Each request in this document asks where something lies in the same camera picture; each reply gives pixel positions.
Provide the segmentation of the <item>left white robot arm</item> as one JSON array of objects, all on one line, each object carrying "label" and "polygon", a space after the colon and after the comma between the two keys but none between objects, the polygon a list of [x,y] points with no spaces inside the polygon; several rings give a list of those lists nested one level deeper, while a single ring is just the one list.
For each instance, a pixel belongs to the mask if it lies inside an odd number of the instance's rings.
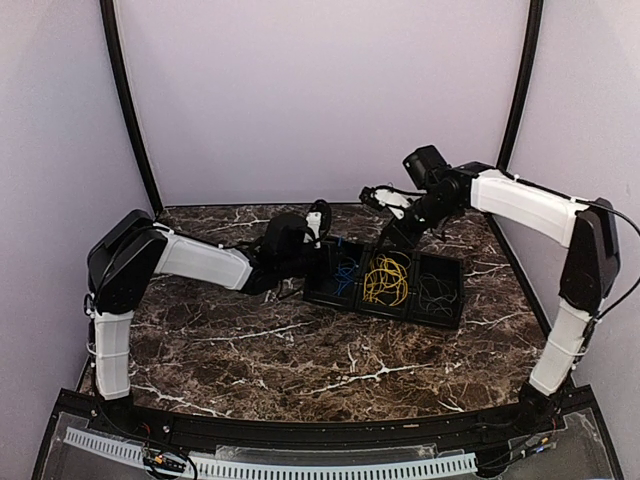
[{"label": "left white robot arm", "polygon": [[124,399],[130,393],[130,329],[151,281],[178,276],[259,295],[290,278],[330,272],[337,248],[327,239],[332,209],[315,201],[306,215],[273,217],[253,241],[216,245],[181,234],[135,209],[116,224],[87,256],[85,313],[91,320],[89,348],[97,393],[107,400],[101,417],[120,436],[141,427],[140,412]]}]

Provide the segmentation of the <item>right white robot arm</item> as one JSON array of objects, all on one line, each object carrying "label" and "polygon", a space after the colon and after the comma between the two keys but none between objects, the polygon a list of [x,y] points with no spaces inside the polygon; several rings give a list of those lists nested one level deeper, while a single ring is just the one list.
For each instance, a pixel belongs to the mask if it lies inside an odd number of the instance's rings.
[{"label": "right white robot arm", "polygon": [[510,426],[530,434],[550,422],[597,326],[627,297],[608,299],[621,269],[616,222],[630,219],[604,198],[571,196],[484,163],[407,160],[405,166],[416,192],[382,184],[365,186],[359,194],[363,204],[391,213],[382,242],[412,248],[425,231],[473,210],[555,245],[554,318],[510,413]]}]

